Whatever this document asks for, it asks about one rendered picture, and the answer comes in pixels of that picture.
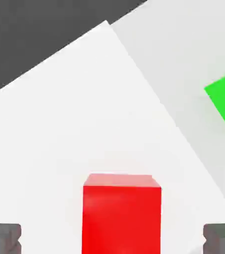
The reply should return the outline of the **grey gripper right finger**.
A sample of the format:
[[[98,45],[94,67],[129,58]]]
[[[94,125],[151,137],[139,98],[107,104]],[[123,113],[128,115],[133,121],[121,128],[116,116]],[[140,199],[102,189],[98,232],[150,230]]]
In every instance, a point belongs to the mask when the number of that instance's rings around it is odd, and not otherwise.
[[[225,254],[225,223],[205,224],[203,254]]]

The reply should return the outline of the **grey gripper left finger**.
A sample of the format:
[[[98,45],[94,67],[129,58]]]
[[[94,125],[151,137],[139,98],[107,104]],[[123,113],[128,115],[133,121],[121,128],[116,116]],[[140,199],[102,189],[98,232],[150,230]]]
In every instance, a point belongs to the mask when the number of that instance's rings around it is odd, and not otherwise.
[[[20,224],[0,223],[0,254],[21,254]]]

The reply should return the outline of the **small red cube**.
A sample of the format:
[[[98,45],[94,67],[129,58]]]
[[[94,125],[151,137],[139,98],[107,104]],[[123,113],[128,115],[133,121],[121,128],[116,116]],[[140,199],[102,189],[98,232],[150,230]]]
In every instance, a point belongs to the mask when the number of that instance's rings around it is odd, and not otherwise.
[[[161,254],[161,186],[151,175],[90,174],[81,254]]]

